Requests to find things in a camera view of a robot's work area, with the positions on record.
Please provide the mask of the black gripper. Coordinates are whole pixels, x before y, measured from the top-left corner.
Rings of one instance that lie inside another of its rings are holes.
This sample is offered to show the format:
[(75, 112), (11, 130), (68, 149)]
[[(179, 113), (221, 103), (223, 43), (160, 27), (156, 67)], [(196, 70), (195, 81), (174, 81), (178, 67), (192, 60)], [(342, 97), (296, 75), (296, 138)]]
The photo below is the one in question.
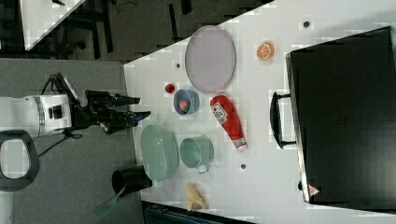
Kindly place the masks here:
[(144, 112), (118, 112), (116, 106), (138, 105), (139, 97), (111, 95), (108, 91), (85, 91), (88, 103), (83, 106), (75, 96), (71, 97), (71, 118), (74, 130), (88, 129), (93, 125), (103, 128), (105, 134), (121, 131), (126, 127), (135, 127), (139, 121), (150, 116)]

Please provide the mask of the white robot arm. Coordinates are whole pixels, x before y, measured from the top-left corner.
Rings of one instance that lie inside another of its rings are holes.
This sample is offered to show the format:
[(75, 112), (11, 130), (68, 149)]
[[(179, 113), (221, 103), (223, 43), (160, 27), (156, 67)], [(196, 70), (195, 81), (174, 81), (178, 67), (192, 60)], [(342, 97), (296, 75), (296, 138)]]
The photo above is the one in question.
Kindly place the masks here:
[(76, 130), (98, 125), (107, 134), (135, 127), (150, 113), (118, 111), (122, 105), (137, 105), (138, 98), (112, 95), (105, 91), (87, 91), (88, 103), (83, 106), (73, 94), (33, 95), (1, 99), (1, 149), (15, 150), (24, 146), (28, 168), (22, 175), (11, 177), (1, 173), (1, 190), (15, 192), (34, 182), (40, 168), (34, 140), (38, 137), (63, 134), (71, 137)]

